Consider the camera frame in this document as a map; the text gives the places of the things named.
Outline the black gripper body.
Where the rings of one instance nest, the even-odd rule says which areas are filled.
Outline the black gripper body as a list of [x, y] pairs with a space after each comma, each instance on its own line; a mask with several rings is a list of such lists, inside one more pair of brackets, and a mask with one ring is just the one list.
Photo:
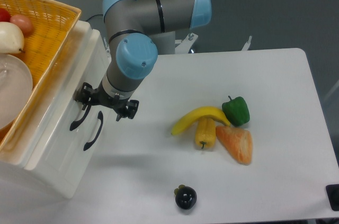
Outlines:
[[108, 95], [102, 86], [95, 89], [95, 103], [93, 105], [101, 105], [115, 110], [115, 106], [119, 101], [126, 100], [122, 99], [120, 95], [113, 94], [113, 97]]

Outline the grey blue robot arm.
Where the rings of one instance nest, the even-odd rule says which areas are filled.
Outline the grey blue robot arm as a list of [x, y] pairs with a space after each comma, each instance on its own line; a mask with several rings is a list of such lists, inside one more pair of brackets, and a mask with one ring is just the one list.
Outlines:
[[83, 83], [75, 95], [89, 113], [101, 105], [118, 119], [132, 119], [139, 102], [131, 96], [153, 69], [158, 49], [151, 37], [207, 25], [211, 0], [103, 0], [111, 62], [97, 88]]

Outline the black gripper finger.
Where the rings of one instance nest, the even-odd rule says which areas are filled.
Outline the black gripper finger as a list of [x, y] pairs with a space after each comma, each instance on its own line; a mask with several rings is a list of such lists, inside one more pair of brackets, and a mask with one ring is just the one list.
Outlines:
[[133, 119], [138, 111], [138, 100], [122, 100], [115, 106], [115, 112], [117, 114], [116, 121], [120, 121], [122, 118]]
[[95, 89], [87, 82], [84, 82], [76, 91], [74, 100], [82, 104], [82, 110], [95, 103]]

